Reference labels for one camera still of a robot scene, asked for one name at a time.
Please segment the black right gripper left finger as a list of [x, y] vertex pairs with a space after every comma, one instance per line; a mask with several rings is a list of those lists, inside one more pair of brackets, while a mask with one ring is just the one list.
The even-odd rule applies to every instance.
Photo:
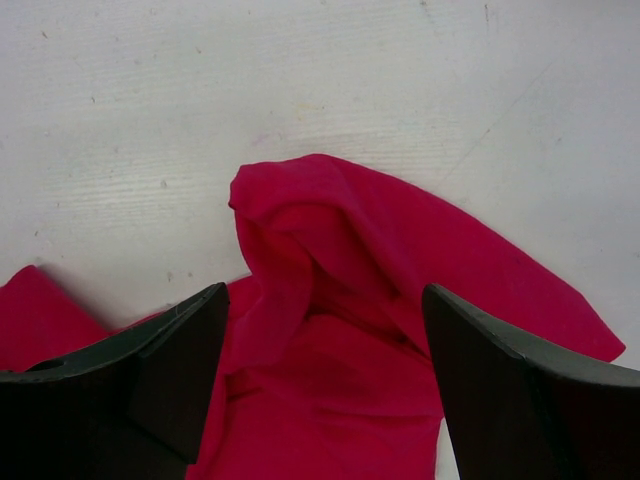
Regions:
[[88, 347], [2, 372], [2, 478], [185, 478], [228, 310], [226, 285], [213, 284]]

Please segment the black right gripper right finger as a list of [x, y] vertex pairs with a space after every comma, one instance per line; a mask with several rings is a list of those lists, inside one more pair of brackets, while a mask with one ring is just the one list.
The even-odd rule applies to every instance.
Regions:
[[439, 285], [422, 308], [463, 479], [636, 479], [639, 373], [495, 318]]

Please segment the crimson red t-shirt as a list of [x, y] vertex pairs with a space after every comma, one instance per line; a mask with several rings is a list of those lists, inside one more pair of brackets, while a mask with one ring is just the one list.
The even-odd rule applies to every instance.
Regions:
[[[230, 207], [250, 273], [229, 310], [199, 455], [183, 479], [431, 479], [443, 409], [422, 294], [440, 285], [611, 362], [584, 296], [456, 206], [327, 155], [241, 167]], [[108, 331], [44, 270], [1, 289], [1, 374]]]

